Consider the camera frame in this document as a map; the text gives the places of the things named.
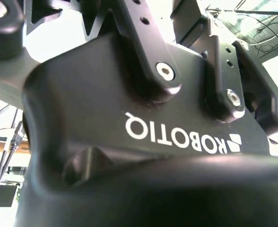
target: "black metal bracket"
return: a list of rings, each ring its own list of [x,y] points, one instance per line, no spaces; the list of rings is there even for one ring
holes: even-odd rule
[[[207,60],[206,102],[222,122],[233,122],[245,114],[244,95],[235,48],[211,34],[213,21],[207,20],[202,35],[190,46]],[[182,42],[188,46],[187,39]]]
[[[22,7],[27,22],[27,35],[41,24],[57,19],[62,13],[62,9],[53,9],[39,0],[23,0]]]
[[[278,87],[255,53],[243,41],[233,43],[237,50],[246,105],[267,136],[278,133]]]
[[[199,2],[181,1],[171,18],[177,42],[207,61],[206,102],[211,113],[222,122],[243,117],[245,104],[235,48],[213,34],[214,21],[207,19]]]
[[[138,90],[155,102],[170,100],[181,89],[181,75],[145,0],[102,1],[89,39],[99,35],[109,13],[113,14],[119,33],[135,49],[142,69],[136,76]]]

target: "mounting hole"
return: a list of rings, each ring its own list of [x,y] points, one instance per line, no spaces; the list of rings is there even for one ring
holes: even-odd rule
[[[143,24],[149,25],[149,20],[146,19],[145,17],[140,17],[140,20],[142,21]]]
[[[138,5],[141,4],[140,0],[133,0],[133,2],[134,2],[135,4],[138,4]]]
[[[232,62],[231,62],[230,60],[227,60],[227,64],[228,64],[230,67],[233,68],[233,64],[232,64]]]
[[[227,52],[232,53],[232,51],[228,47],[226,47],[225,49]]]

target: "robotiq logo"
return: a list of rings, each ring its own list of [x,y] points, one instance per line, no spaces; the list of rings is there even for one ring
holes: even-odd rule
[[[149,138],[152,143],[159,143],[166,146],[176,145],[179,148],[188,148],[191,146],[196,151],[202,151],[204,149],[209,154],[227,154],[227,146],[231,152],[240,152],[240,145],[242,140],[239,134],[229,134],[230,140],[219,139],[217,137],[211,137],[209,135],[200,135],[197,132],[186,132],[181,128],[174,128],[170,132],[171,141],[168,139],[166,126],[161,124],[161,136],[156,136],[155,123],[149,121],[147,124],[139,117],[135,117],[130,113],[125,114],[129,117],[126,121],[125,128],[132,138],[136,140],[143,140]],[[140,132],[132,129],[132,124],[140,124],[143,128]]]

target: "ceiling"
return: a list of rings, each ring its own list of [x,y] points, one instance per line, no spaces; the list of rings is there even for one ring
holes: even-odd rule
[[[174,33],[170,14],[174,0],[147,0],[147,3],[159,24],[162,35],[167,41],[174,40]],[[228,10],[246,11],[272,11],[278,12],[278,0],[202,0],[209,13],[221,20],[224,25],[238,38],[245,40],[253,46],[262,62],[278,56],[278,39],[272,33],[278,34],[278,15],[258,15],[235,12]]]

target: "metal plate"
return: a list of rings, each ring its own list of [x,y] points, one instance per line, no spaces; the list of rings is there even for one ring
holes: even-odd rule
[[[111,151],[116,157],[123,153],[232,154],[232,150],[269,154],[267,137],[248,111],[231,124],[216,121],[206,111],[205,62],[200,56],[168,46],[181,72],[183,87],[169,102],[154,104],[137,92],[129,70],[135,62],[127,62],[121,45],[117,36],[105,35],[41,64],[32,72],[24,90],[32,152],[48,157],[48,162],[55,161],[61,169],[72,155],[87,147]],[[130,114],[146,123],[131,124],[133,133],[140,135],[137,138],[126,130]],[[162,141],[164,128],[166,145]],[[173,130],[179,146],[171,137]],[[187,147],[180,147],[186,143],[182,130],[185,134],[197,132],[200,140],[205,139],[201,151],[194,149],[194,139]],[[223,143],[222,140],[226,145],[223,150],[217,142]]]

